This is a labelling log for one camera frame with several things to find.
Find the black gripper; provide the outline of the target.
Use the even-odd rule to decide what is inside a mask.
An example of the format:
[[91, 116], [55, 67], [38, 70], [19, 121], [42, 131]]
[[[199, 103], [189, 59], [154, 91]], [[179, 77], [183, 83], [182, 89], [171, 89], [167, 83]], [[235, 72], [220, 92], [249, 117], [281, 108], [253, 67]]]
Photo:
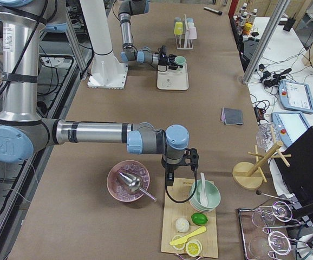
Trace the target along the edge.
[[159, 53], [158, 59], [159, 59], [158, 65], [166, 67], [168, 72], [170, 73], [180, 72], [180, 67], [178, 65], [172, 65], [172, 62], [173, 63], [181, 62], [181, 58], [179, 56], [173, 54], [167, 55], [166, 53]]

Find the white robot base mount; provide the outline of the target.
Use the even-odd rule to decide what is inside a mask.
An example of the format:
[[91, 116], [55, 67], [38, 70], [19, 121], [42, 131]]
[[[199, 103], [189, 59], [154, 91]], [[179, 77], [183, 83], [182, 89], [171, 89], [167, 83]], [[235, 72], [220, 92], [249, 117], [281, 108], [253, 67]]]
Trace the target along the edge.
[[114, 56], [103, 1], [82, 0], [80, 4], [94, 51], [88, 87], [124, 89], [128, 64]]

